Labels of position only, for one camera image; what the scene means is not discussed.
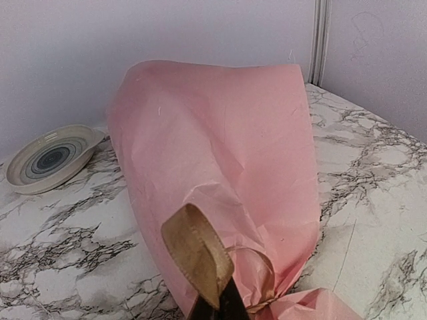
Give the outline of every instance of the gift wrap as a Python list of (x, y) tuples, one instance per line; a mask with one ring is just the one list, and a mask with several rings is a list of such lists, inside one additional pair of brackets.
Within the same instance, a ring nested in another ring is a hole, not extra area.
[(197, 294), (160, 230), (193, 203), (230, 248), (234, 281), (256, 319), (361, 319), (331, 291), (286, 295), (320, 219), (299, 66), (140, 63), (127, 72), (108, 127), (143, 238), (185, 315)]

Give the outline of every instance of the gold ribbon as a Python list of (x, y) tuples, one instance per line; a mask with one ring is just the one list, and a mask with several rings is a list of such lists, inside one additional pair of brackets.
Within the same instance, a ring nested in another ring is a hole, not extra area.
[(249, 250), (260, 257), (269, 274), (261, 288), (261, 299), (247, 307), (255, 314), (279, 299), (274, 293), (274, 269), (263, 253), (246, 248), (225, 248), (218, 234), (195, 205), (187, 204), (161, 226), (161, 235), (172, 259), (199, 295), (215, 310), (220, 309), (220, 296), (233, 276), (234, 265), (228, 252)]

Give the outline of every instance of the white wall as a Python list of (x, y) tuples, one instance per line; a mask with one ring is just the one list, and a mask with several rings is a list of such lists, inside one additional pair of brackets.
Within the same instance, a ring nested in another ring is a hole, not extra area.
[(427, 1), (334, 0), (321, 86), (427, 142)]
[(97, 125), (133, 64), (299, 63), (315, 0), (0, 1), (0, 159), (71, 123)]

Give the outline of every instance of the table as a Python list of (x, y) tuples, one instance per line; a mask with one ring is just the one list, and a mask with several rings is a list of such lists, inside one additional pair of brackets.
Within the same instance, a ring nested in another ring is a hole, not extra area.
[[(306, 85), (322, 236), (293, 291), (333, 290), (365, 319), (427, 318), (427, 146)], [(139, 234), (111, 144), (56, 190), (0, 176), (0, 319), (182, 319)]]

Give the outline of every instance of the white plate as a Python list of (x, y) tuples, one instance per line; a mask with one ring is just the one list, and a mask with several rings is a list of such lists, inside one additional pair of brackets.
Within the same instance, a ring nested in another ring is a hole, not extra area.
[(7, 182), (24, 195), (46, 192), (74, 177), (104, 133), (84, 125), (50, 131), (26, 145), (4, 166)]

